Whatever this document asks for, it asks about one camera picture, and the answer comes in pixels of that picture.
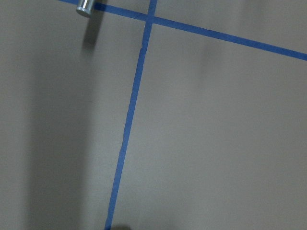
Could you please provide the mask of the steel ice scoop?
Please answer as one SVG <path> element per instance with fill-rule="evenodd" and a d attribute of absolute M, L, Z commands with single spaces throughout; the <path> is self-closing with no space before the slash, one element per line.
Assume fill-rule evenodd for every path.
<path fill-rule="evenodd" d="M 76 12 L 83 17 L 91 17 L 95 0 L 79 0 Z"/>

